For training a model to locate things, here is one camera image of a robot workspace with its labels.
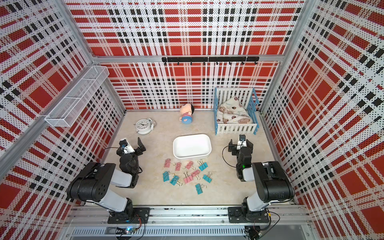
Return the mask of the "pink binder clip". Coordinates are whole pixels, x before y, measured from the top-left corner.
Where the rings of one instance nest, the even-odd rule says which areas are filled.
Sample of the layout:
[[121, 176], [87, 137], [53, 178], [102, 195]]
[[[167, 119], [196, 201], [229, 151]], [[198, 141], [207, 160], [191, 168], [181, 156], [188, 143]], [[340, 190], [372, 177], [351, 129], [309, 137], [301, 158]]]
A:
[[199, 176], [200, 173], [201, 173], [200, 170], [195, 170], [194, 172], [192, 172], [191, 176], [193, 178], [196, 178], [197, 180], [200, 180], [201, 179], [200, 176]]
[[184, 183], [185, 184], [188, 184], [188, 183], [193, 181], [194, 177], [192, 175], [190, 175], [188, 172], [184, 172], [184, 175], [185, 175], [185, 177], [184, 177]]
[[169, 168], [171, 166], [171, 163], [172, 163], [171, 159], [166, 159], [164, 163], [164, 168]]
[[184, 169], [186, 169], [186, 170], [196, 170], [196, 167], [194, 166], [194, 162], [193, 161], [189, 161], [187, 163], [187, 165], [184, 167]]
[[181, 163], [181, 162], [177, 162], [177, 163], [175, 163], [175, 171], [180, 171], [181, 166], [182, 166], [182, 163]]

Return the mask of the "teal binder clip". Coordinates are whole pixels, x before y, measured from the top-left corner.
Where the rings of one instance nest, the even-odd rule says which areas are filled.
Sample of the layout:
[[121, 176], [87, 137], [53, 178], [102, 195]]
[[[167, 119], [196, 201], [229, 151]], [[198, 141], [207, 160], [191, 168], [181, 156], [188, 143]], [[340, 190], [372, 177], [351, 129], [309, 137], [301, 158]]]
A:
[[196, 188], [197, 194], [200, 195], [200, 194], [203, 193], [203, 189], [206, 189], [206, 188], [207, 188], [207, 185], [204, 185], [204, 184], [196, 184], [196, 185], [195, 185], [195, 188]]
[[163, 182], [168, 182], [170, 181], [170, 172], [169, 171], [165, 171], [163, 173]]
[[211, 172], [208, 172], [207, 174], [204, 174], [203, 180], [205, 180], [208, 183], [211, 183], [212, 182], [212, 175], [213, 174]]
[[183, 183], [180, 182], [180, 177], [176, 175], [174, 175], [173, 178], [170, 180], [170, 184], [173, 186], [179, 186], [179, 187], [183, 185]]
[[201, 172], [204, 171], [208, 167], [207, 162], [205, 162], [203, 159], [198, 160], [198, 164], [199, 164], [199, 170]]

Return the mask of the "white plastic storage box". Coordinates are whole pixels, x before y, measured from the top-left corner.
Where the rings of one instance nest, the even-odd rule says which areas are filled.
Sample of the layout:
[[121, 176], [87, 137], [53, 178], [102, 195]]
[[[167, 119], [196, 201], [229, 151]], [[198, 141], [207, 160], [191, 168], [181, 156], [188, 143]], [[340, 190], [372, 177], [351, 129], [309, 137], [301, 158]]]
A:
[[180, 160], [205, 158], [212, 152], [211, 139], [206, 134], [177, 137], [173, 141], [174, 157]]

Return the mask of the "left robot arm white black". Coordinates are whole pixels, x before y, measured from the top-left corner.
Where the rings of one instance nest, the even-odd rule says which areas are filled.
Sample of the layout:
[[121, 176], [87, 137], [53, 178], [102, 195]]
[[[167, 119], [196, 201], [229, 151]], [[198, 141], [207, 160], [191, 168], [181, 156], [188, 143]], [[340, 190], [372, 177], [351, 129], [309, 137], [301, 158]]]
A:
[[121, 139], [117, 148], [119, 167], [112, 163], [88, 163], [68, 186], [67, 196], [97, 204], [114, 215], [120, 214], [130, 219], [133, 215], [132, 200], [115, 193], [110, 185], [133, 189], [137, 185], [139, 174], [143, 172], [139, 156], [145, 151], [146, 147], [140, 138], [137, 148], [133, 148], [126, 138]]

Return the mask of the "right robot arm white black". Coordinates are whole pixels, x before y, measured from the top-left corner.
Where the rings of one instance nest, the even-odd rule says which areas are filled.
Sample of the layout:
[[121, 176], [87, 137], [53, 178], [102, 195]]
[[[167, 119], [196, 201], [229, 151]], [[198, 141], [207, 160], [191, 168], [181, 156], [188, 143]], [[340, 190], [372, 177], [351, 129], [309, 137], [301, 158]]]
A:
[[230, 141], [228, 152], [236, 157], [237, 177], [242, 182], [254, 182], [256, 192], [244, 199], [242, 211], [253, 214], [271, 204], [289, 202], [294, 198], [294, 188], [279, 162], [252, 162], [253, 144], [245, 135], [234, 144]]

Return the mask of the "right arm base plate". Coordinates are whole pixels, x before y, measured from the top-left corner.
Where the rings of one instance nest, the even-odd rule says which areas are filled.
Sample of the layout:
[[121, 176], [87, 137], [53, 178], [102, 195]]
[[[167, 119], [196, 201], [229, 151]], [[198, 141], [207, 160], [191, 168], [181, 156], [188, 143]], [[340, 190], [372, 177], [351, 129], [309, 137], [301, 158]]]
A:
[[241, 207], [228, 208], [229, 222], [232, 224], [256, 223], [267, 224], [270, 222], [267, 210], [252, 212], [243, 210]]

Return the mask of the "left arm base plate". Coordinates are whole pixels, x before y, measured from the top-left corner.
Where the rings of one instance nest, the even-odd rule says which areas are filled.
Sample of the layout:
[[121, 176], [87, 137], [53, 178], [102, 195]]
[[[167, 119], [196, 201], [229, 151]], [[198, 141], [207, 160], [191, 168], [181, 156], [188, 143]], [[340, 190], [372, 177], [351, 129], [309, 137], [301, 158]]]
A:
[[147, 224], [150, 208], [128, 208], [123, 212], [109, 212], [108, 224]]

